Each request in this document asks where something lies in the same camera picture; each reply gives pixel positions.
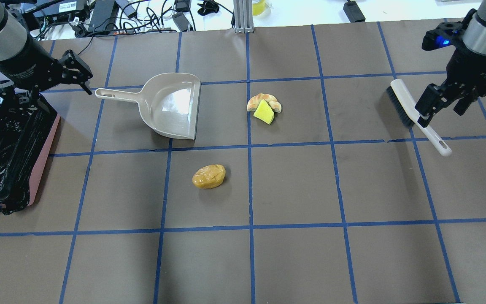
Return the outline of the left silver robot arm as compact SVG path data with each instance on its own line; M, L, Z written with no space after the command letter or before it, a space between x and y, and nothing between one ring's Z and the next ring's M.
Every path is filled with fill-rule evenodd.
M53 58L0 3L0 73L16 88L44 92L60 84L79 85L87 94L93 74L73 51Z

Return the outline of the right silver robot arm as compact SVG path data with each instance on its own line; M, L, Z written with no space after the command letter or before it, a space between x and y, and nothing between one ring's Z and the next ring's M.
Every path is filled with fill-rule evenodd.
M422 127L452 103L454 112L461 116L486 96L486 0L462 21L443 22L427 31L421 48L433 51L448 46L454 46L455 51L446 67L446 80L440 85L429 84L415 106Z

